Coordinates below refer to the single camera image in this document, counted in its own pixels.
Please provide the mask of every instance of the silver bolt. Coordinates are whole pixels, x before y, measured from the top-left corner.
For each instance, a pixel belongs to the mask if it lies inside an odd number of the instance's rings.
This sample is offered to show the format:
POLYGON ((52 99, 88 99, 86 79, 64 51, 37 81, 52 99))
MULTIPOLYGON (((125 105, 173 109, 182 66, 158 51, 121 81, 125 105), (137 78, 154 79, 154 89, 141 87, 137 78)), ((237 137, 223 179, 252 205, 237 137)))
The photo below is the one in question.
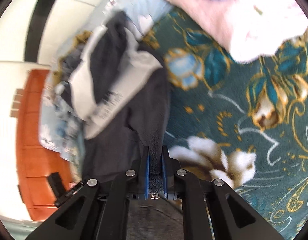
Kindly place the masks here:
POLYGON ((125 172, 125 174, 126 176, 133 177, 136 174, 136 172, 134 170, 128 170, 125 172))
POLYGON ((221 186, 224 185, 224 181, 221 180, 221 179, 216 179, 216 180, 214 180, 214 184, 215 184, 216 186, 221 187, 221 186))
POLYGON ((90 187, 94 187, 97 184, 97 180, 96 179, 89 179, 87 181, 87 185, 90 187))
POLYGON ((159 194, 158 193, 152 193, 151 199, 159 199, 159 194))
POLYGON ((186 170, 183 170, 183 169, 179 169, 177 172, 176 172, 177 175, 179 176, 184 176, 186 174, 186 170))

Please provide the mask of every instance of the green blanket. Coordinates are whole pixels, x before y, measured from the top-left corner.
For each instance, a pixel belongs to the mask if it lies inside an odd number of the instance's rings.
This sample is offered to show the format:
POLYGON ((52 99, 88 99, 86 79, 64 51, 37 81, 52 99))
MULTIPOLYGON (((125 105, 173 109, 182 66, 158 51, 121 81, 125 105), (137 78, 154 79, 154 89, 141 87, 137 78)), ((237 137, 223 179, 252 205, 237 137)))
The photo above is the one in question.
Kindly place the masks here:
POLYGON ((173 87, 170 155, 200 178, 224 179, 293 239, 308 218, 308 31, 249 65, 180 9, 144 41, 164 57, 173 87))

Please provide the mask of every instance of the orange cushion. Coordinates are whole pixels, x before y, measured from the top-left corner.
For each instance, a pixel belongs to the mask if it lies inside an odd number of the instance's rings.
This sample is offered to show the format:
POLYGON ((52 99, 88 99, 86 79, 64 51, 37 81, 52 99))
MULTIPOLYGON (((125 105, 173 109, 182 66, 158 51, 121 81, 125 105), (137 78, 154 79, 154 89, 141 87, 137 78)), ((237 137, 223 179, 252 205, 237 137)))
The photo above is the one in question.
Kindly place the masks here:
POLYGON ((16 130, 16 165, 19 188, 30 217, 34 221, 48 218, 55 196, 47 182, 59 172, 66 189, 72 182, 70 165, 60 154, 43 148, 38 141, 40 98, 48 70, 30 72, 22 97, 16 130))

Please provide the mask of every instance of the black object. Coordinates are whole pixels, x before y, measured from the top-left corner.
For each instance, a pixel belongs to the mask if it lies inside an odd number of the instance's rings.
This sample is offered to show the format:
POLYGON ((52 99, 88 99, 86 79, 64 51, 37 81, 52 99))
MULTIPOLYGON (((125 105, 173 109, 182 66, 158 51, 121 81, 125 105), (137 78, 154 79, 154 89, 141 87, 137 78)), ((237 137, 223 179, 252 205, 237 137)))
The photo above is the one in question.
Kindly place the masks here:
MULTIPOLYGON (((60 208, 26 239, 126 239, 129 201, 148 198, 149 154, 148 147, 144 149, 147 154, 113 181, 98 183, 95 179, 85 179, 77 188, 57 198, 55 203, 60 208)), ((212 240, 206 208, 216 240, 283 240, 223 180, 200 180, 181 169, 179 161, 169 157, 166 146, 161 156, 165 197, 182 199, 184 240, 212 240)), ((57 174, 52 177, 54 184, 60 181, 57 174)))

